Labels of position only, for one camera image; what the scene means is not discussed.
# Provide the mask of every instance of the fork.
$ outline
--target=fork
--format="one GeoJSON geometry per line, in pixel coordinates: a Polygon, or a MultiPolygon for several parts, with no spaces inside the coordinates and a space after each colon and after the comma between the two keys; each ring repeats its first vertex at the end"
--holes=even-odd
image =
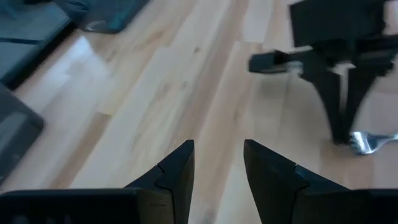
{"type": "Polygon", "coordinates": [[[355,131],[350,134],[351,147],[361,155],[369,155],[379,150],[385,143],[398,140],[398,134],[380,135],[366,131],[355,131]]]}

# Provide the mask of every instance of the wooden floor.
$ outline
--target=wooden floor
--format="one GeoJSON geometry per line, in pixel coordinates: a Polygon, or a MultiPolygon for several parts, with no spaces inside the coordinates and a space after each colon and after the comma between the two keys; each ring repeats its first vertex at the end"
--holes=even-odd
{"type": "MultiPolygon", "coordinates": [[[[122,187],[186,139],[196,154],[190,223],[260,223],[244,139],[349,188],[398,187],[398,145],[365,157],[336,147],[311,84],[247,72],[253,53],[292,50],[289,1],[152,0],[121,34],[76,31],[16,92],[47,128],[2,189],[122,187]]],[[[397,114],[394,72],[356,128],[398,131],[397,114]]]]}

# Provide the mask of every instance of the metal fork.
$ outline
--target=metal fork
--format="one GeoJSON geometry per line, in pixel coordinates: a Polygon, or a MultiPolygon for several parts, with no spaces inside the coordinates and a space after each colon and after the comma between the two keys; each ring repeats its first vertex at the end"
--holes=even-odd
{"type": "Polygon", "coordinates": [[[350,144],[358,154],[369,155],[379,150],[385,143],[398,140],[398,134],[380,135],[371,134],[366,131],[352,132],[350,144]]]}

